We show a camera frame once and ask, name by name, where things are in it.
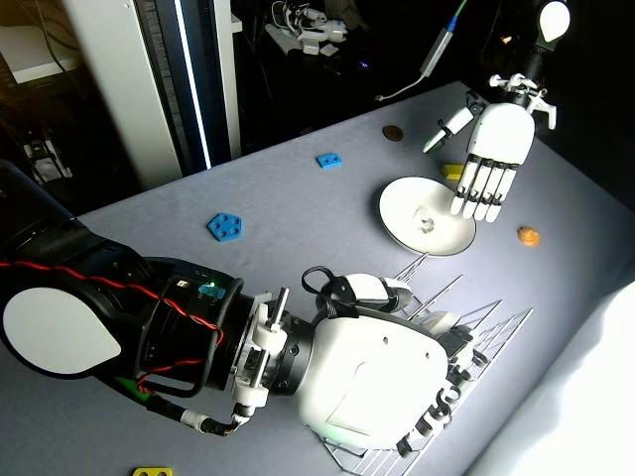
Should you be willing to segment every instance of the yellow toy piece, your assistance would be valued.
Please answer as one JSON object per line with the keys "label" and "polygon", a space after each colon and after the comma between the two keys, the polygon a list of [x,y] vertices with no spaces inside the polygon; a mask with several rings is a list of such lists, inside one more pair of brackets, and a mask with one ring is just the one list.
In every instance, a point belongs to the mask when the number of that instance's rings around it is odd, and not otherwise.
{"label": "yellow toy piece", "polygon": [[444,177],[446,180],[459,180],[463,173],[464,166],[458,166],[456,164],[444,165]]}
{"label": "yellow toy piece", "polygon": [[175,476],[172,468],[137,468],[132,476]]}

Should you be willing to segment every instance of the table surface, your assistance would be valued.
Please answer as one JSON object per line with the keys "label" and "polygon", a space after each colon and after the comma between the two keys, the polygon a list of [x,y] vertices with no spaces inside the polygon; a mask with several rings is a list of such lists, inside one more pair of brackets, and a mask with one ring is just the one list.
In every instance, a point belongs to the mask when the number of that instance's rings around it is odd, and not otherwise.
{"label": "table surface", "polygon": [[[288,286],[288,310],[309,320],[313,298],[300,286],[306,268],[393,276],[416,258],[383,229],[379,194],[401,177],[443,181],[442,164],[464,161],[467,131],[431,157],[421,147],[438,119],[463,105],[465,90],[449,84],[81,219],[142,255],[177,257],[241,277],[248,294]],[[403,141],[384,138],[388,124],[403,129]],[[321,170],[315,157],[327,152],[340,153],[342,167]],[[205,225],[220,211],[242,216],[241,239],[212,238]],[[540,247],[520,244],[521,225],[540,230]],[[499,298],[500,318],[536,309],[414,474],[465,471],[614,286],[635,255],[633,233],[632,212],[535,141],[498,220],[479,223],[462,254],[427,260],[412,282],[427,298],[465,275],[436,310],[463,313]],[[32,372],[0,347],[0,472],[123,476],[137,466],[171,466],[179,476],[338,473],[291,399],[270,398],[230,437],[200,435],[93,379],[62,381]],[[189,406],[223,419],[231,402],[227,392],[204,390]]]}

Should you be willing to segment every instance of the blue block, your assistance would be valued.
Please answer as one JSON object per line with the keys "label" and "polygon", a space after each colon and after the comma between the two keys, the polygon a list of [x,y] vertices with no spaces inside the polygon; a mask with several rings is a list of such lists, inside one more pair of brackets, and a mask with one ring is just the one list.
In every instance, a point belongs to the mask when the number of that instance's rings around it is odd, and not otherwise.
{"label": "blue block", "polygon": [[218,213],[207,224],[207,228],[218,241],[235,240],[242,235],[242,218],[229,213]]}
{"label": "blue block", "polygon": [[333,167],[341,166],[341,157],[335,152],[330,154],[324,154],[317,158],[317,163],[323,169],[332,169]]}

